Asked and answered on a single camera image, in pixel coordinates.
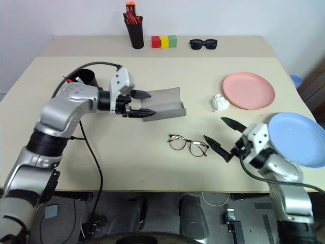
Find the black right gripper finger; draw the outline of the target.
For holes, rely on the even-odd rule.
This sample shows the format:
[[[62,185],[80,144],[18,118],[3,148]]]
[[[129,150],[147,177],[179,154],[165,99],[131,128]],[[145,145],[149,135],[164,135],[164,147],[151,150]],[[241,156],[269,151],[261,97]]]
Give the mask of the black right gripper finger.
[[[221,117],[222,121],[225,122],[230,128],[232,128],[235,131],[239,131],[243,133],[246,130],[246,126],[241,124],[240,122],[228,118],[228,117]]]
[[[221,147],[221,145],[215,141],[214,139],[203,135],[204,139],[208,143],[208,145],[217,153],[219,154],[227,163],[232,159],[233,155],[227,152],[225,149]]]

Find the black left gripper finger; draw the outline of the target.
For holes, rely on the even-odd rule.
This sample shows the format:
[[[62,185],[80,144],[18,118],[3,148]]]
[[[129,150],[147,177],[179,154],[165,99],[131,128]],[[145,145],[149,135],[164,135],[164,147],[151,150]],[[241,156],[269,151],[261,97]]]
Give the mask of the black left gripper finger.
[[[131,91],[131,97],[134,98],[134,99],[148,99],[148,98],[151,98],[151,94],[146,92],[146,91],[143,91],[143,90],[136,90],[136,89],[133,89]]]
[[[156,111],[147,109],[147,108],[141,108],[141,109],[131,109],[128,113],[129,118],[145,118],[150,117],[156,114]]]

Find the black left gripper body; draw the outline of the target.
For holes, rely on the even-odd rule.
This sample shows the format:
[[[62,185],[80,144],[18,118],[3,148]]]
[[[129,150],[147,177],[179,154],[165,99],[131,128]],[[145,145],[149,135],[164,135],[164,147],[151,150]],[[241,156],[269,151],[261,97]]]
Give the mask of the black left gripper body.
[[[115,103],[115,114],[122,117],[130,117],[131,107],[129,103],[132,101],[131,94],[128,93],[125,96],[119,95]]]

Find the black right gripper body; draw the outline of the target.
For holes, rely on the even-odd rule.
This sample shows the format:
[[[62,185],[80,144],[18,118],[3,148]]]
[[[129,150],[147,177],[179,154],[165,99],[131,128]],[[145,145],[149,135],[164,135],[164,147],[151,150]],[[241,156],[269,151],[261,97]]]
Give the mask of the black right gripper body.
[[[236,156],[237,158],[239,158],[240,155],[242,155],[243,158],[245,158],[247,155],[250,154],[251,149],[252,149],[252,142],[251,141],[244,142],[244,140],[240,138],[235,143],[235,146],[231,149],[231,154],[233,156]]]

